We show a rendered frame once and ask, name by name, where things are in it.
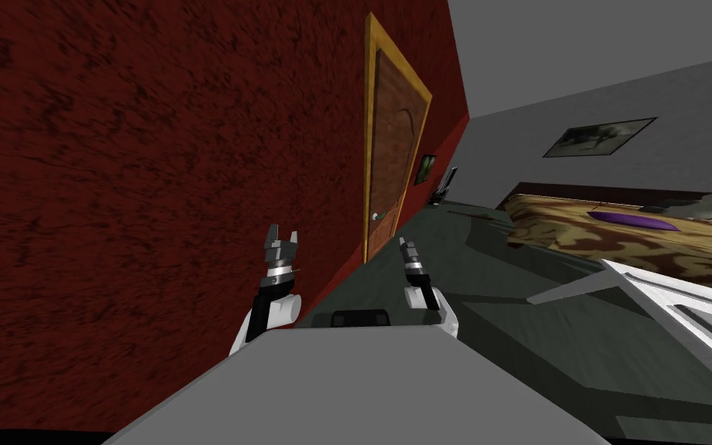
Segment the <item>brown wooden door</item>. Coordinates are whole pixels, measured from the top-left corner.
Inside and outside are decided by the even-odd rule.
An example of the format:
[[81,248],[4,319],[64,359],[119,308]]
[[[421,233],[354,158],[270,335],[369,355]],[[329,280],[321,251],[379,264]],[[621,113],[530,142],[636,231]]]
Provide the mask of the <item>brown wooden door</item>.
[[[376,55],[373,104],[368,259],[392,237],[429,100],[380,50]],[[371,214],[384,211],[388,211],[384,219],[371,221]]]

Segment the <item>white furniture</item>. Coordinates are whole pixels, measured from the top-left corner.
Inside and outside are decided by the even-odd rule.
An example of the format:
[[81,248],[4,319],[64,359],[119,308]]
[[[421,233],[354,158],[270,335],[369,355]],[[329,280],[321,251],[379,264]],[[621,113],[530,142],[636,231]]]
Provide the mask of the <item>white furniture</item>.
[[712,288],[602,260],[604,269],[527,298],[543,304],[611,287],[622,289],[712,371]]

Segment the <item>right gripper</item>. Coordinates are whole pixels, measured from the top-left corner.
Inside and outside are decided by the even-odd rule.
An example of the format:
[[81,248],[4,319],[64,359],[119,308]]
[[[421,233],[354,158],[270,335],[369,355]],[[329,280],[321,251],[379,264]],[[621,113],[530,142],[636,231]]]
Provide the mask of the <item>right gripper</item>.
[[406,238],[403,236],[400,236],[398,238],[398,241],[401,246],[401,254],[402,258],[404,261],[404,264],[409,265],[409,264],[420,264],[419,261],[419,253],[417,249],[415,248],[413,243],[406,243]]

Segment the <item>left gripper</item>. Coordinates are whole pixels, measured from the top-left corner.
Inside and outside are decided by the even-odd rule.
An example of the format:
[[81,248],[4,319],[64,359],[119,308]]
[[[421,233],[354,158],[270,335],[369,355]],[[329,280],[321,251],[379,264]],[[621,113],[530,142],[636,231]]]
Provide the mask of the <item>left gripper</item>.
[[269,227],[269,242],[264,244],[265,262],[290,262],[296,259],[298,247],[298,234],[293,231],[289,240],[279,240],[279,225],[271,224]]

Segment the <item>grey framed wall picture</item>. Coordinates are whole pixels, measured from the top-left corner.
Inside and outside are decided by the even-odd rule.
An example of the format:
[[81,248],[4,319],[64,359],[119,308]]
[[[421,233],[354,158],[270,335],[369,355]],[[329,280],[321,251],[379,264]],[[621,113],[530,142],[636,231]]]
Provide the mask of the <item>grey framed wall picture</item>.
[[657,117],[571,127],[548,149],[544,158],[612,155]]

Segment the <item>bed with patterned cover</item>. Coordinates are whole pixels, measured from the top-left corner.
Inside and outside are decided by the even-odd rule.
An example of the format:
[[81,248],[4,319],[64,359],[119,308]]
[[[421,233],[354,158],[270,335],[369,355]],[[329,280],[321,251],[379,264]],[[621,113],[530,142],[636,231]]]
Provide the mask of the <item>bed with patterned cover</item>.
[[712,287],[712,220],[657,216],[675,230],[603,222],[591,212],[640,216],[636,206],[513,193],[500,205],[514,224],[509,244],[543,247],[588,260],[616,263]]

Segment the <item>small green wall picture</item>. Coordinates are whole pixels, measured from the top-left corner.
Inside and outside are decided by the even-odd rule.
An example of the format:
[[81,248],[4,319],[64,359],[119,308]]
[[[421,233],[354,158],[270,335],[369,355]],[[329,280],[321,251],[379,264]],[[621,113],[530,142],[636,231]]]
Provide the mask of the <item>small green wall picture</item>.
[[435,155],[423,155],[419,162],[419,168],[415,177],[414,185],[422,184],[427,182],[432,171],[432,167],[435,164]]

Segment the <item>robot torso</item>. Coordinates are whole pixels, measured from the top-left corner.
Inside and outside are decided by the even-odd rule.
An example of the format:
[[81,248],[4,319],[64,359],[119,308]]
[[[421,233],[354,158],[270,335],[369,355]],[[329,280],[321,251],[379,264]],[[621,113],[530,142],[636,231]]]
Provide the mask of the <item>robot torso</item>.
[[104,445],[609,445],[432,325],[267,331]]

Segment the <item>black monitor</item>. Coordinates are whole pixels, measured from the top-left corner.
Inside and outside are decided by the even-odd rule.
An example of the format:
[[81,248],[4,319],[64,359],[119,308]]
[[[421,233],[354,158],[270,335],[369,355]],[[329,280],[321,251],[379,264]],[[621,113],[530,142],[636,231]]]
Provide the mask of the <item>black monitor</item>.
[[431,194],[430,200],[429,200],[429,205],[432,207],[437,207],[444,198],[446,197],[448,191],[449,191],[449,186],[457,173],[458,166],[451,167],[450,170],[446,173],[446,176],[443,178],[441,184],[439,187],[434,191],[434,193]]

